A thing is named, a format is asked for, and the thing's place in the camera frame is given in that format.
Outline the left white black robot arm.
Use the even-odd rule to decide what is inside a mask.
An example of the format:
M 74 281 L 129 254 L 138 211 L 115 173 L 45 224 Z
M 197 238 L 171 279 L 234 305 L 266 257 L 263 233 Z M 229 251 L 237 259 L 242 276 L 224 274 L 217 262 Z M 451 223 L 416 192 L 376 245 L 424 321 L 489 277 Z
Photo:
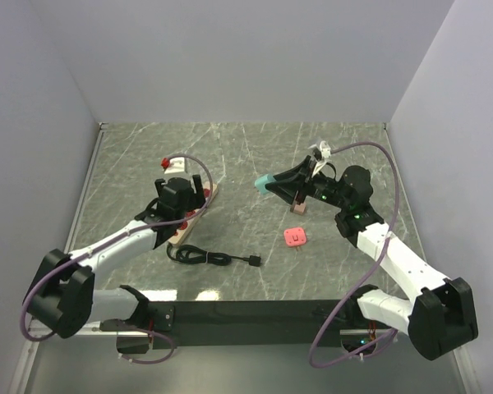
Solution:
M 121 230 L 69 253 L 48 252 L 25 295 L 21 315 L 30 314 L 62 339 L 92 322 L 119 320 L 131 330 L 156 322 L 149 299 L 137 289 L 94 288 L 97 279 L 170 241 L 187 219 L 204 212 L 213 190 L 198 175 L 158 179 L 155 188 L 156 197 Z

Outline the beige power strip red sockets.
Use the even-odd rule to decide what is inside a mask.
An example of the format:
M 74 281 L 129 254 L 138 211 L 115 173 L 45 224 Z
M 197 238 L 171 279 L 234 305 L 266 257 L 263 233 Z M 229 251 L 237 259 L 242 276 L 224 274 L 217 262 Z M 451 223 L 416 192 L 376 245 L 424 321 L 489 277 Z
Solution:
M 219 185 L 217 183 L 210 184 L 206 181 L 203 184 L 205 201 L 207 208 L 212 204 L 214 197 L 219 193 Z M 203 216 L 199 213 L 200 209 L 196 208 L 189 211 L 186 215 L 186 221 L 176 230 L 175 234 L 169 238 L 168 243 L 174 247 L 181 245 L 195 227 L 198 220 Z

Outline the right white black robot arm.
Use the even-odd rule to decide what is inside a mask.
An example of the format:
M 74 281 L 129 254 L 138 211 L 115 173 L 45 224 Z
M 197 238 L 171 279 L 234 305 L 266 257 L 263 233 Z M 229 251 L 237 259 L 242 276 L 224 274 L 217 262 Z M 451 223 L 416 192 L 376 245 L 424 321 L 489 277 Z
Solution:
M 427 360 L 473 341 L 478 336 L 472 288 L 461 277 L 450 279 L 407 247 L 372 208 L 371 174 L 350 166 L 339 179 L 315 172 L 311 157 L 286 172 L 269 176 L 265 189 L 290 205 L 307 197 L 339 209 L 335 222 L 341 236 L 371 257 L 402 289 L 405 299 L 361 282 L 341 299 L 325 319 L 313 343 L 337 315 L 361 328 L 369 321 L 406 334 Z

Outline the teal plug adapter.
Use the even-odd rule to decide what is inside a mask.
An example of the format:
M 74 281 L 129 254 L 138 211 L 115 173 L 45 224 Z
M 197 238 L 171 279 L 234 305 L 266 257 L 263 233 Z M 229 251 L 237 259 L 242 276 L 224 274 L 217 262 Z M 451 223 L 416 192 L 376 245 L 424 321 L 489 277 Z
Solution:
M 261 195 L 266 195 L 270 191 L 267 189 L 267 185 L 269 183 L 274 182 L 275 179 L 271 174 L 265 174 L 263 176 L 260 176 L 258 179 L 256 179 L 254 186 L 255 188 L 259 191 Z

